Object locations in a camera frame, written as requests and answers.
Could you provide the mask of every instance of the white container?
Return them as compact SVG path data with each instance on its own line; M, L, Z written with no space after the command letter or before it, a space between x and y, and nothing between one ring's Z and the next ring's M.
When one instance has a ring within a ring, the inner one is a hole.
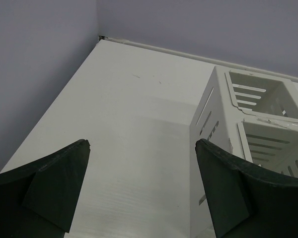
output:
M287 79L214 68L190 125L192 238L204 237L203 231L212 226L195 154L195 143L201 138L298 178L298 92Z

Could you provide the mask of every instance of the purple-gray wall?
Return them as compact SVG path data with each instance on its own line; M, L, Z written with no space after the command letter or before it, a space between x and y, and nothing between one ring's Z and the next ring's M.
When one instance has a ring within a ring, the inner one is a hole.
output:
M0 170L97 42L96 0L0 0Z
M298 77L298 0L99 0L100 35Z

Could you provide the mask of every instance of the black object in corner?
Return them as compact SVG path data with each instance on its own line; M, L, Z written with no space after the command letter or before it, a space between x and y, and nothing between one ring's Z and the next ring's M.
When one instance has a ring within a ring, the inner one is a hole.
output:
M217 238L298 238L298 178L205 139L196 143L196 153Z
M70 231L89 147L79 140L0 174L0 238L63 238Z

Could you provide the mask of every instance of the white plastic basket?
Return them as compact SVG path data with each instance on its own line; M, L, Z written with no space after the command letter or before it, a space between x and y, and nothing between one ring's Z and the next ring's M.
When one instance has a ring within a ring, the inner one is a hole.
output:
M201 138L298 178L298 92L287 79L215 67L190 125L192 238L212 226L195 154Z

